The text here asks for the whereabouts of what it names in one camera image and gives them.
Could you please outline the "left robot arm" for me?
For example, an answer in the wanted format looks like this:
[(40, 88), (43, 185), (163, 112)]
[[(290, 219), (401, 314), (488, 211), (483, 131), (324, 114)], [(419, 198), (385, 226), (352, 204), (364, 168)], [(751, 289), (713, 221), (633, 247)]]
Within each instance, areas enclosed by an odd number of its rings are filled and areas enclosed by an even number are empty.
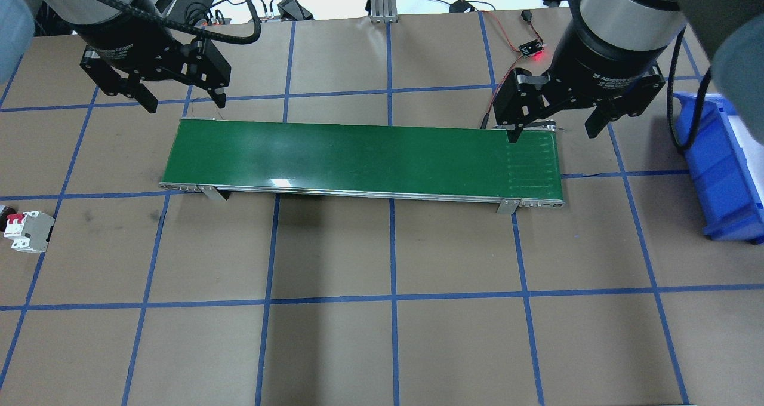
[(205, 30), (170, 20), (151, 0), (2, 0), (2, 81), (30, 47), (43, 4), (85, 41), (80, 68), (107, 96), (153, 113), (158, 99), (146, 83), (172, 80), (226, 106), (230, 64)]

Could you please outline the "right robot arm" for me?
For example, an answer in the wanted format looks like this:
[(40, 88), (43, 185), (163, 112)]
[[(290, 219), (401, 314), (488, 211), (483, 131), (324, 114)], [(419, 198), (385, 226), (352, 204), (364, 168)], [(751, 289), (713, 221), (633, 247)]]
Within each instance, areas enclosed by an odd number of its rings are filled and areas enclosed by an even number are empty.
[(549, 69), (513, 69), (493, 101), (511, 144), (561, 110), (593, 109), (585, 121), (592, 139), (641, 115), (665, 85), (658, 57), (686, 28), (709, 59), (710, 79), (762, 141), (762, 0), (565, 1), (571, 22)]

